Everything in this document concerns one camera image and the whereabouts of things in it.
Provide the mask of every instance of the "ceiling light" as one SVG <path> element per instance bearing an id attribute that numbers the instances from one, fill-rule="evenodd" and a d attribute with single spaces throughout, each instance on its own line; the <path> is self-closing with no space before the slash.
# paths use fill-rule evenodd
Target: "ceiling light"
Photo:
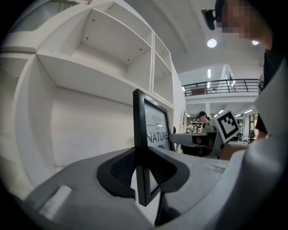
<path id="1" fill-rule="evenodd" d="M 215 39 L 210 39 L 207 42 L 207 46 L 210 47 L 210 48 L 214 48 L 216 45 L 217 45 L 217 41 Z"/>
<path id="2" fill-rule="evenodd" d="M 253 45 L 258 45 L 258 44 L 259 44 L 259 41 L 252 41 L 252 44 L 253 44 Z"/>
<path id="3" fill-rule="evenodd" d="M 245 113 L 249 113 L 249 112 L 251 112 L 251 111 L 253 111 L 253 110 L 248 110 L 247 112 L 245 112 Z"/>

